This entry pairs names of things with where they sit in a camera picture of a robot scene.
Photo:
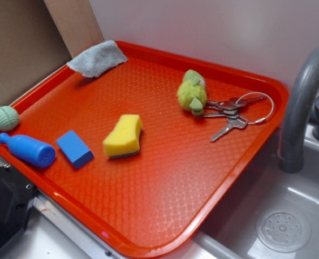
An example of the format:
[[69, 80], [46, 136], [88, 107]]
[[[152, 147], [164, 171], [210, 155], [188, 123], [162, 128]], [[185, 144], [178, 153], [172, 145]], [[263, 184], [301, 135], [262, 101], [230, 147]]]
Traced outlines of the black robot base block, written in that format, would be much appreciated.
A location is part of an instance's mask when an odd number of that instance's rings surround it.
[[0, 253], [26, 232], [37, 188], [11, 165], [0, 167]]

